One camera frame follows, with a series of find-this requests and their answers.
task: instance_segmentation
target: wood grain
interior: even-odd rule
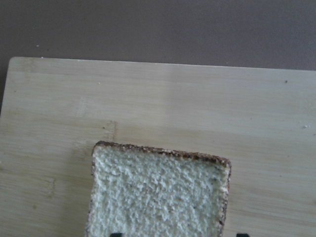
[[[316,232],[316,72],[13,58],[0,236],[83,235],[98,140],[233,165],[224,236]]]

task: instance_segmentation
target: black object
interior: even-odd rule
[[[112,233],[110,237],[123,237],[123,233]]]
[[[236,237],[250,237],[248,234],[237,234]]]

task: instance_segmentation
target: gray background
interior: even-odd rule
[[[1,0],[13,56],[316,70],[315,0]]]

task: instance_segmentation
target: slice of bread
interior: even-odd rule
[[[86,237],[222,236],[229,160],[102,141],[92,156]]]

